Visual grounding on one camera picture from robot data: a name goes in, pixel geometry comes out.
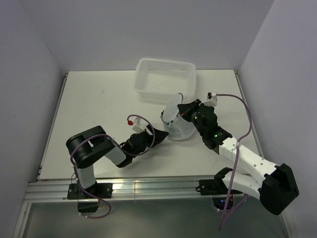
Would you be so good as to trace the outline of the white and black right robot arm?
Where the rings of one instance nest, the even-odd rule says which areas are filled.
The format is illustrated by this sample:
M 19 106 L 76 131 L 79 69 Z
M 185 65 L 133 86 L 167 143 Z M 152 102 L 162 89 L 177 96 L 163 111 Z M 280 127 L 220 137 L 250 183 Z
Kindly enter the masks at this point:
M 181 117 L 195 126 L 209 149 L 236 162 L 249 174 L 245 176 L 228 169 L 221 170 L 215 176 L 216 191 L 226 193 L 232 187 L 259 199 L 264 208 L 274 215 L 279 215 L 299 196 L 292 169 L 285 163 L 277 165 L 270 162 L 243 146 L 218 125 L 213 106 L 195 100 L 177 107 Z

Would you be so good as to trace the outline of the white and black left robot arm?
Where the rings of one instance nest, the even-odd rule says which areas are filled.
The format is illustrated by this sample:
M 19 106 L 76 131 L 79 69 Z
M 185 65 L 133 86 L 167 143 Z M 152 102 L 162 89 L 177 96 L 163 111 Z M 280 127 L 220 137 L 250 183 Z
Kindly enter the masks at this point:
M 126 167 L 134 158 L 163 142 L 168 135 L 166 131 L 147 125 L 140 132 L 133 133 L 125 142 L 117 144 L 98 125 L 70 137 L 66 147 L 80 183 L 79 193 L 85 198 L 91 198 L 96 194 L 94 163 L 100 158 L 108 158 L 118 168 Z

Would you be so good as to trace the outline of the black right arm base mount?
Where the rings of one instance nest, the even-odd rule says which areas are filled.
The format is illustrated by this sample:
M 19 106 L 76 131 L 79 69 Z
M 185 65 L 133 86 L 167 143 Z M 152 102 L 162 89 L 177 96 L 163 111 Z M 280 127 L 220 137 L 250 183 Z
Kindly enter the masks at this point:
M 228 188 L 221 179 L 201 179 L 195 188 L 201 196 L 206 195 L 227 195 Z

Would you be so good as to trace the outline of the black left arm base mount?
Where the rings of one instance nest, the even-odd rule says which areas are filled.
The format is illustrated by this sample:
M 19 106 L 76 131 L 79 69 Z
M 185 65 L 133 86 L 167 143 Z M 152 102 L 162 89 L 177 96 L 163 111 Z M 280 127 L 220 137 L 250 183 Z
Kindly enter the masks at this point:
M 86 189 L 90 194 L 99 198 L 111 198 L 112 197 L 112 183 L 96 183 L 90 188 Z M 69 185 L 67 199 L 77 200 L 77 199 L 90 199 L 93 198 L 87 195 L 81 190 L 77 183 L 72 183 Z

